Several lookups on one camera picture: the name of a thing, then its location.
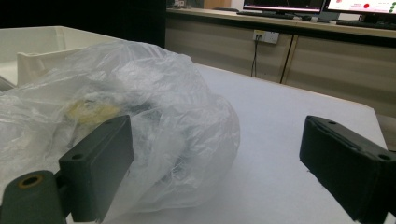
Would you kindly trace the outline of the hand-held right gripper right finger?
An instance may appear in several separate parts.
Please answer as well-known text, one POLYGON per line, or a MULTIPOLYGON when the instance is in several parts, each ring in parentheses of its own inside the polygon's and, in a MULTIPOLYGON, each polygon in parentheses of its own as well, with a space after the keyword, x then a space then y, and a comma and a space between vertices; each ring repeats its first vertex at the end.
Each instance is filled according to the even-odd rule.
POLYGON ((305 118, 300 161, 354 221, 396 217, 396 153, 335 121, 305 118))

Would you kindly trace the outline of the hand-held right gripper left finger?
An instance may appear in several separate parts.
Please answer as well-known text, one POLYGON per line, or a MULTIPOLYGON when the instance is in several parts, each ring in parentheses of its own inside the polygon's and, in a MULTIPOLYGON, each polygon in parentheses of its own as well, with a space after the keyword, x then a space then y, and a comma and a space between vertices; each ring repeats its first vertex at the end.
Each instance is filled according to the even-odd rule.
POLYGON ((67 210, 76 222, 102 221, 134 161, 128 115, 100 124, 59 159, 67 210))

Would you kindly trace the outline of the clear plastic bag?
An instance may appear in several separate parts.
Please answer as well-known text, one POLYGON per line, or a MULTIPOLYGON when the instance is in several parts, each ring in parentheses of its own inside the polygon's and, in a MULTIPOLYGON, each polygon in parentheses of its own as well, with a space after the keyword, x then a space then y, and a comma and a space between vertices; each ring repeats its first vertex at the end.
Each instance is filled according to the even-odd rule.
POLYGON ((58 170, 64 153, 121 115, 131 119, 134 161, 106 221, 198 206, 217 193, 240 143, 233 107, 190 57, 116 41, 79 50, 0 93, 0 199, 11 180, 58 170))

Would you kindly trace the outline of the white plastic bin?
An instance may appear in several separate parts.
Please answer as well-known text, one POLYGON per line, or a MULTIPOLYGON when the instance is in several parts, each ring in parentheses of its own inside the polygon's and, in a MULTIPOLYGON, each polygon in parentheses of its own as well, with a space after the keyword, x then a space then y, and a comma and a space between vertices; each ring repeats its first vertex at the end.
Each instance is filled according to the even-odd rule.
POLYGON ((64 26, 0 29, 0 91, 45 75, 76 51, 115 40, 64 26))

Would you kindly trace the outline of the wooden counter with cabinets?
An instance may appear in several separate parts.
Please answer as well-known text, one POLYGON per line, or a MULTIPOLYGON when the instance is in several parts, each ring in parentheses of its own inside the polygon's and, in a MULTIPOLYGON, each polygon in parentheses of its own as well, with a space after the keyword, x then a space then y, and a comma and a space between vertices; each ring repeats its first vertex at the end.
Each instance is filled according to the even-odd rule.
POLYGON ((167 49, 246 76, 371 106, 396 118, 396 31, 169 9, 167 49), (276 44, 253 31, 279 33, 276 44))

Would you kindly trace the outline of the black keyboard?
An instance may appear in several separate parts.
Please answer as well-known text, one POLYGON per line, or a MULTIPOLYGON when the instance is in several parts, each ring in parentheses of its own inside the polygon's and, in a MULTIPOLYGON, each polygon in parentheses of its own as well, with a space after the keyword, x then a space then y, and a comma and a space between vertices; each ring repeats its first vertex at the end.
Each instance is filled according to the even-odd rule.
POLYGON ((367 21, 337 21, 337 25, 354 26, 372 29, 385 29, 396 31, 396 23, 367 22, 367 21))
POLYGON ((283 20, 294 20, 295 16, 291 14, 286 14, 283 12, 250 12, 250 11, 239 11, 236 12, 237 15, 243 16, 255 16, 255 17, 263 17, 263 18, 272 18, 272 19, 283 19, 283 20))

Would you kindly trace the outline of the computer monitor white screen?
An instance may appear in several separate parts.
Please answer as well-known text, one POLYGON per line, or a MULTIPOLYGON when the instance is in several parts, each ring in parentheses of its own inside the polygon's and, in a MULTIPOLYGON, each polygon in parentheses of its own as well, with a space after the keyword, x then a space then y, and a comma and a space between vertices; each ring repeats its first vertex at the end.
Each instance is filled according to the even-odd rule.
POLYGON ((324 8, 341 13, 396 15, 396 0, 326 0, 324 8))

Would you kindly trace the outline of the computer monitor dark screen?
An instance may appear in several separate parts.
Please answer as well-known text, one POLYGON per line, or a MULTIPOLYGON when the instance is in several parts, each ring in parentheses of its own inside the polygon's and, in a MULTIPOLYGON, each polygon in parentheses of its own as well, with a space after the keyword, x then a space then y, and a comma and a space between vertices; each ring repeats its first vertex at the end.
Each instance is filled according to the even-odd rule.
POLYGON ((243 9, 319 13, 324 0, 244 0, 243 9))

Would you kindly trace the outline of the white wall socket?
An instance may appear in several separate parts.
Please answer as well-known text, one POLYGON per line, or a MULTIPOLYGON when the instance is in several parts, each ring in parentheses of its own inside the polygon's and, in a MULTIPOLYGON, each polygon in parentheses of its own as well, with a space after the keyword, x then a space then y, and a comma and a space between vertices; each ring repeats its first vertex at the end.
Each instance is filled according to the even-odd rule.
POLYGON ((276 44, 279 38, 279 33, 262 31, 262 30, 254 30, 253 31, 253 40, 264 42, 268 44, 276 44))

